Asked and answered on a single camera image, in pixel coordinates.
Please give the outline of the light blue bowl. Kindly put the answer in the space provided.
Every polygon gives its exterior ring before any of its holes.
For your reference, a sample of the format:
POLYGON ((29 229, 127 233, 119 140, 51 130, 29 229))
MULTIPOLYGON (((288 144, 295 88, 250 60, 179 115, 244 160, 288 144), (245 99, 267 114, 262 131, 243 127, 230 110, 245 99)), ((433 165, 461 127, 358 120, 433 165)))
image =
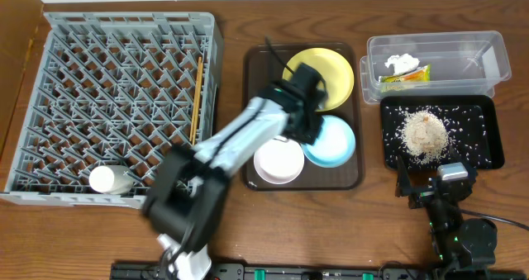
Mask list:
POLYGON ((322 129, 312 145, 302 144, 303 153, 315 165, 336 168, 346 163, 355 152, 355 133, 338 116, 322 117, 322 129))

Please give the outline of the green orange snack wrapper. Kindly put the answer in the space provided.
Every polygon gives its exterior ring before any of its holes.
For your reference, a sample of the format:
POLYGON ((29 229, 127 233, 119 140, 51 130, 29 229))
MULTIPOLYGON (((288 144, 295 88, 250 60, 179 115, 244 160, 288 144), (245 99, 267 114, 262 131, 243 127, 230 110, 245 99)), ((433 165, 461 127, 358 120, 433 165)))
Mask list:
POLYGON ((381 83, 406 83, 406 82, 429 82, 431 74, 431 66, 418 67, 412 72, 393 75, 393 76, 380 76, 379 81, 381 83))

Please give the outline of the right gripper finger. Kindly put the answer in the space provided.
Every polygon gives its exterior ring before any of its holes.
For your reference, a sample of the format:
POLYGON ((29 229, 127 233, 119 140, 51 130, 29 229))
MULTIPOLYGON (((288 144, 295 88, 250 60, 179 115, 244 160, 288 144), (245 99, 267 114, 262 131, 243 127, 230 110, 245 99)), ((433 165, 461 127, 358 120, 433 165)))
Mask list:
POLYGON ((454 146, 448 146, 448 154, 452 163, 462 163, 465 167, 469 167, 469 163, 463 159, 459 151, 454 146))
POLYGON ((412 185, 407 173, 406 165, 403 158, 399 155, 397 157, 398 177, 395 190, 396 197, 406 197, 412 194, 412 185))

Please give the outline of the pile of rice leftovers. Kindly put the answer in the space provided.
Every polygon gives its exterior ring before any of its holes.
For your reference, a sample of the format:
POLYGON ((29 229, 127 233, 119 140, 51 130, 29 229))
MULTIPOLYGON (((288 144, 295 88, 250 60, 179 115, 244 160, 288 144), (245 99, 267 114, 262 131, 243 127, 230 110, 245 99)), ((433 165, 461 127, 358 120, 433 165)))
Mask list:
POLYGON ((384 160, 397 168, 400 155, 410 171, 450 162, 454 146, 471 166, 491 168, 484 114, 478 106, 386 106, 381 108, 384 160))

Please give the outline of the yellow round plate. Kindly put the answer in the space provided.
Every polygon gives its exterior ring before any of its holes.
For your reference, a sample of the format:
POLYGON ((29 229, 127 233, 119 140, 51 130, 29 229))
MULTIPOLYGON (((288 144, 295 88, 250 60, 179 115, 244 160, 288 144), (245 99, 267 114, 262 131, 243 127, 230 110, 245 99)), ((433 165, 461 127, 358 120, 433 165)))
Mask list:
POLYGON ((349 62, 341 54, 326 48, 303 50, 292 57, 287 66, 295 70, 300 64, 314 68, 326 82, 327 99, 320 112, 338 108, 352 94, 354 72, 349 62))

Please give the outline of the white tissue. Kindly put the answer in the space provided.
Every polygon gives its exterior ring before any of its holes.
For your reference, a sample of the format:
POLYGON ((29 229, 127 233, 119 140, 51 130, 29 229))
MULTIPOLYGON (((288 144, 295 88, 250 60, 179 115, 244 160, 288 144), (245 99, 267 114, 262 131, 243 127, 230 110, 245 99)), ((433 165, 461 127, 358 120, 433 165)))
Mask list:
POLYGON ((418 58, 410 54, 391 55, 384 65, 389 69, 393 68, 393 75, 402 75, 415 70, 420 64, 418 58))

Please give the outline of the black rectangular waste tray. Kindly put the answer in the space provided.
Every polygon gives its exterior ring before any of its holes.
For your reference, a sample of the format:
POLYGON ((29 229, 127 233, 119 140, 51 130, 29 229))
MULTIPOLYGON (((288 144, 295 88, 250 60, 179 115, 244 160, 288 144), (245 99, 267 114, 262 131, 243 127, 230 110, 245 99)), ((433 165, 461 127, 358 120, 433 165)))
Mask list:
POLYGON ((484 95, 386 97, 380 102, 384 160, 396 169, 398 157, 410 171, 435 170, 453 161, 449 149, 474 168, 497 169, 505 163, 493 100, 484 95), (444 126, 447 142, 436 152, 409 147, 405 130, 419 116, 444 126))

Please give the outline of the white round bowl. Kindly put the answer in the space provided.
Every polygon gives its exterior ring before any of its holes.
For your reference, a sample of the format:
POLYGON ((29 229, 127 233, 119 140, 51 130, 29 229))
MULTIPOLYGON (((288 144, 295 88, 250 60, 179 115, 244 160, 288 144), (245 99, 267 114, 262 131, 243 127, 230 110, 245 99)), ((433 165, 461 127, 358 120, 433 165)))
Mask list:
POLYGON ((304 163, 301 145, 283 136, 261 145, 253 157, 255 171, 267 183, 274 185, 292 182, 303 171, 304 163))

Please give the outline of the clear plastic waste bin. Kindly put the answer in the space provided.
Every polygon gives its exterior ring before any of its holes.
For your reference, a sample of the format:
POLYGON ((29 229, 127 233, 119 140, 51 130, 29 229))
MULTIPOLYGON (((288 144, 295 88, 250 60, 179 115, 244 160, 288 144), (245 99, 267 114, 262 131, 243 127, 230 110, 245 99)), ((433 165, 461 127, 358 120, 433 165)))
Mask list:
POLYGON ((497 31, 459 31, 374 36, 360 59, 363 99, 377 104, 389 96, 494 95, 494 87, 512 77, 502 35, 497 31), (395 56, 410 55, 430 79, 384 83, 393 74, 395 56))

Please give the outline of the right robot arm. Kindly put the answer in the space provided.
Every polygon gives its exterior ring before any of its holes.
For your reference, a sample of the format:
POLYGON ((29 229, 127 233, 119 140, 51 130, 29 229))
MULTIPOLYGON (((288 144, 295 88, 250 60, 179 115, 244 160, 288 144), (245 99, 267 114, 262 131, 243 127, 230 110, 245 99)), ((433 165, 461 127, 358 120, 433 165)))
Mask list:
POLYGON ((411 209, 424 208, 430 220, 432 245, 441 266, 431 279, 489 279, 486 269, 496 262, 496 225, 487 218, 464 219, 458 203, 470 196, 476 169, 449 148, 449 164, 424 186, 413 186, 402 156, 397 157, 396 197, 407 197, 411 209))

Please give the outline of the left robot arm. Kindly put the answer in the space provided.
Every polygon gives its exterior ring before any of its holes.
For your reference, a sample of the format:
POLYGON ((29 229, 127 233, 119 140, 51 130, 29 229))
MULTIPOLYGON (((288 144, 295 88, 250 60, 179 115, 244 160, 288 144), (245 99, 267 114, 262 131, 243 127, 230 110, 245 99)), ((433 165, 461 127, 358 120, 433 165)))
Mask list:
POLYGON ((290 80, 276 80, 261 89, 214 136, 192 147, 171 147, 141 208, 168 242, 160 257, 160 271, 168 279, 207 276, 212 266, 207 244, 220 224, 234 174, 277 136, 313 144, 322 129, 317 110, 326 97, 322 75, 300 64, 290 80))

